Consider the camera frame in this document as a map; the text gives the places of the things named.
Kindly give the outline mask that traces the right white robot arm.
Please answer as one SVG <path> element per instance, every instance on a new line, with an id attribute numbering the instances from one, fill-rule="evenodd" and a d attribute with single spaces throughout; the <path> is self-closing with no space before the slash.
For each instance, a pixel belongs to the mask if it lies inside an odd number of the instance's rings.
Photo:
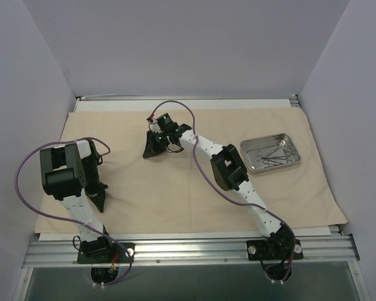
<path id="1" fill-rule="evenodd" d="M 158 156 L 176 145 L 183 150 L 190 149 L 194 162 L 204 178 L 206 174 L 199 164 L 197 155 L 209 159 L 214 179 L 207 182 L 223 198 L 223 192 L 230 192 L 237 200 L 230 202 L 247 207 L 252 214 L 261 236 L 265 240 L 267 254 L 279 259 L 291 255 L 295 248 L 295 236 L 280 217 L 267 209 L 266 204 L 253 187 L 246 166 L 238 150 L 232 144 L 217 144 L 196 132 L 194 125 L 174 122 L 168 113 L 147 118 L 149 130 L 143 158 Z"/>

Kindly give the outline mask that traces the stainless steel instrument tray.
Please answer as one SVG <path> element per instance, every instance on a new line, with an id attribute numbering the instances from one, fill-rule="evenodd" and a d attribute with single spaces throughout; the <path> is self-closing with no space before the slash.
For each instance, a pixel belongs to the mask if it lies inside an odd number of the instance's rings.
<path id="1" fill-rule="evenodd" d="M 286 133 L 243 140 L 240 151 L 250 174 L 292 167 L 301 161 L 298 149 Z"/>

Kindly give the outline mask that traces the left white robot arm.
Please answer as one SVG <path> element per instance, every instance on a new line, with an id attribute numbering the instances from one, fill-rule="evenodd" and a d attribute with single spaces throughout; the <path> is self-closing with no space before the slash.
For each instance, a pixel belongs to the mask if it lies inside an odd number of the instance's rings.
<path id="1" fill-rule="evenodd" d="M 112 242 L 104 237 L 105 226 L 92 206 L 103 212 L 108 186 L 100 181 L 98 166 L 103 162 L 91 139 L 78 140 L 39 152 L 44 192 L 54 197 L 68 212 L 70 219 L 80 221 L 79 252 L 100 263 L 113 258 Z"/>

